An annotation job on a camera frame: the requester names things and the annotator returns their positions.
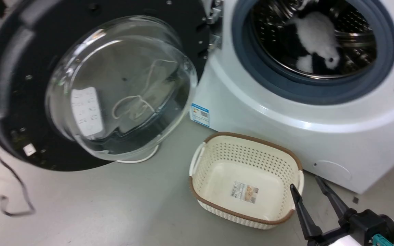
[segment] white sticker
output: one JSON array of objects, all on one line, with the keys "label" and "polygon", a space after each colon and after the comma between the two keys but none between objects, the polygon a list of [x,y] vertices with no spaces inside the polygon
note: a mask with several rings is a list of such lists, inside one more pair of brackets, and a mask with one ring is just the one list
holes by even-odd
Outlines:
[{"label": "white sticker", "polygon": [[30,155],[36,153],[36,149],[34,148],[34,146],[31,143],[29,143],[28,145],[25,145],[23,147],[23,149],[24,149],[24,152],[27,156],[30,156]]},{"label": "white sticker", "polygon": [[259,189],[256,187],[235,181],[230,196],[254,204],[258,191]]},{"label": "white sticker", "polygon": [[85,137],[93,137],[103,131],[103,119],[97,92],[94,87],[71,92],[71,108],[75,122]]},{"label": "white sticker", "polygon": [[193,103],[191,105],[191,114],[193,121],[209,127],[209,110]]}]

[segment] front-load washer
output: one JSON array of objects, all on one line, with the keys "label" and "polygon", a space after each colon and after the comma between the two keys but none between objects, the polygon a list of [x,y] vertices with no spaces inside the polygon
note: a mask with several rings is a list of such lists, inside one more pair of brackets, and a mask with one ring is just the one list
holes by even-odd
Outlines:
[{"label": "front-load washer", "polygon": [[0,146],[77,171],[151,156],[208,59],[201,0],[19,0],[0,24]]},{"label": "front-load washer", "polygon": [[363,193],[394,167],[394,1],[310,2],[328,7],[344,49],[337,74],[302,72],[287,55],[280,30],[302,1],[225,0],[189,115],[284,146],[305,170]]}]

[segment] washing machine door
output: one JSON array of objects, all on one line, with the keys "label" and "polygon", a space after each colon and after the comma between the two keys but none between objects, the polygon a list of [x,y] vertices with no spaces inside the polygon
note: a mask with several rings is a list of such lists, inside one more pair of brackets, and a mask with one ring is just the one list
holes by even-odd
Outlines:
[{"label": "washing machine door", "polygon": [[0,27],[0,145],[74,171],[140,158],[180,122],[206,61],[200,0],[22,0]]}]

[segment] plastic basket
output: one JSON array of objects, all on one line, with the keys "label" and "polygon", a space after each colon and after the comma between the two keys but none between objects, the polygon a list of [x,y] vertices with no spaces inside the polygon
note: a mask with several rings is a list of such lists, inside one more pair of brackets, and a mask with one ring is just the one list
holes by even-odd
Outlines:
[{"label": "plastic basket", "polygon": [[258,229],[270,229],[292,216],[290,184],[302,194],[302,165],[294,153],[240,134],[208,137],[189,168],[189,185],[204,209]]}]

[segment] stainless steel drum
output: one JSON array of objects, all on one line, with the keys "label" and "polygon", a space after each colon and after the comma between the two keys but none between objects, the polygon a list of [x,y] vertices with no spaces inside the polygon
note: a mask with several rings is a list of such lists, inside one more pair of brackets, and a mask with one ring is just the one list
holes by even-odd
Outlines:
[{"label": "stainless steel drum", "polygon": [[[335,26],[335,36],[344,49],[344,66],[339,75],[316,75],[296,69],[278,33],[301,6],[327,1],[326,11]],[[375,36],[367,20],[344,0],[260,0],[251,13],[255,33],[263,50],[284,68],[309,78],[335,79],[354,75],[366,69],[377,57]]]}]

